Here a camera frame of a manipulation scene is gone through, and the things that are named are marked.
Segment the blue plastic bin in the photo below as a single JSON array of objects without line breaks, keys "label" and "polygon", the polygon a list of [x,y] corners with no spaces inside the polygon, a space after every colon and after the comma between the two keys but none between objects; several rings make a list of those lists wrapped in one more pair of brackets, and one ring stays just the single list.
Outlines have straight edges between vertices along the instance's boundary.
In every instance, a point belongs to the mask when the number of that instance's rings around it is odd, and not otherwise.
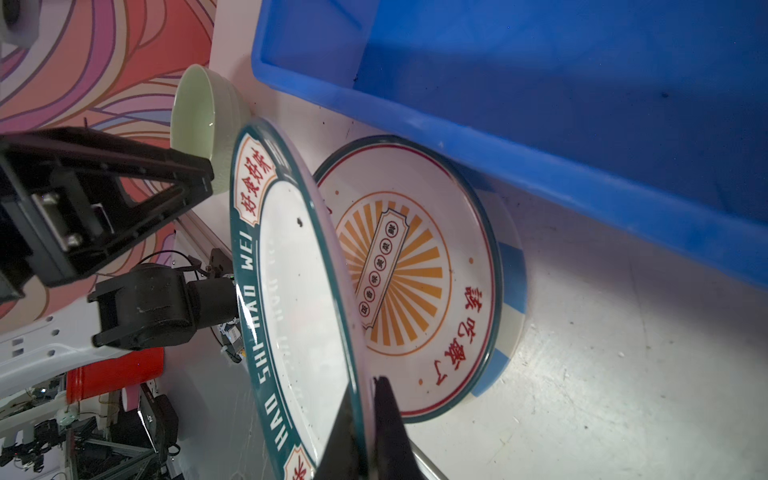
[{"label": "blue plastic bin", "polygon": [[265,1],[262,83],[758,286],[763,1]]}]

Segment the green rimmed lettered plate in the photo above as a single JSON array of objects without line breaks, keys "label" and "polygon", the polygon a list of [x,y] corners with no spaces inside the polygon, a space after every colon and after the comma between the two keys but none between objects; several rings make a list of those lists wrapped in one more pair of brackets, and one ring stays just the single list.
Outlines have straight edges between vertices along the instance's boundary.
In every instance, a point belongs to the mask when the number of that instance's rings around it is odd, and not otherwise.
[{"label": "green rimmed lettered plate", "polygon": [[313,479],[349,392],[368,479],[372,380],[351,279],[315,179],[269,121],[238,134],[229,196],[247,369],[273,473]]}]

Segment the light green bowl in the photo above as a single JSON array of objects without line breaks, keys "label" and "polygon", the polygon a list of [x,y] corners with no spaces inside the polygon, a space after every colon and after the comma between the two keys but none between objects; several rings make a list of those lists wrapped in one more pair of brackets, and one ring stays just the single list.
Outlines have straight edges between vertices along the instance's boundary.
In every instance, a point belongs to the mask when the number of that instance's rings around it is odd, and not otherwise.
[{"label": "light green bowl", "polygon": [[213,193],[223,193],[230,188],[237,135],[250,118],[248,103],[229,80],[193,64],[183,73],[176,90],[170,145],[208,159],[214,173]]}]

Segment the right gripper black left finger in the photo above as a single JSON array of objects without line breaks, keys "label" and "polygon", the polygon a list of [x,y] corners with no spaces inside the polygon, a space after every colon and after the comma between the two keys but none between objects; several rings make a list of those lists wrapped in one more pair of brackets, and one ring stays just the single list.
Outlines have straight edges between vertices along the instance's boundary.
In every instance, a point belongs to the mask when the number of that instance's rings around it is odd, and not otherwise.
[{"label": "right gripper black left finger", "polygon": [[357,445],[350,393],[339,405],[330,438],[318,464],[314,480],[366,479]]}]

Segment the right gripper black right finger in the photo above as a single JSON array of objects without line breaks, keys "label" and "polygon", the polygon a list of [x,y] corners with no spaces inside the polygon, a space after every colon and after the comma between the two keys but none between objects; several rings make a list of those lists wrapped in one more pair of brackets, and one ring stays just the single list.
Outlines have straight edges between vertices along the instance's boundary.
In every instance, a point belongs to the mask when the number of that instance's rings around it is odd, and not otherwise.
[{"label": "right gripper black right finger", "polygon": [[375,379],[375,454],[382,480],[422,480],[391,384]]}]

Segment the orange sunburst plate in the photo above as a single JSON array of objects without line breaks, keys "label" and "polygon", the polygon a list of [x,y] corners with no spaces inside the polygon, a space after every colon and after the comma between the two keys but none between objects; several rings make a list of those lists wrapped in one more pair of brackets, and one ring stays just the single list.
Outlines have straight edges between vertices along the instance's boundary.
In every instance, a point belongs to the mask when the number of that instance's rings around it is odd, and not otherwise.
[{"label": "orange sunburst plate", "polygon": [[486,370],[502,313],[501,257],[477,194],[450,160],[391,135],[339,148],[315,179],[373,374],[406,422],[446,413]]}]

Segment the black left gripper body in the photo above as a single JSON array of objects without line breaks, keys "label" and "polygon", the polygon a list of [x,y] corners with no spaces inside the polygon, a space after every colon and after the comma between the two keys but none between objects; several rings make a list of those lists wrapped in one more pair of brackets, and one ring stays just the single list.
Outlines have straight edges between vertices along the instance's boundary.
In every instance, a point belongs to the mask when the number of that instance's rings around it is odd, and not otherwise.
[{"label": "black left gripper body", "polygon": [[85,279],[212,194],[208,159],[85,127],[1,137],[1,300]]}]

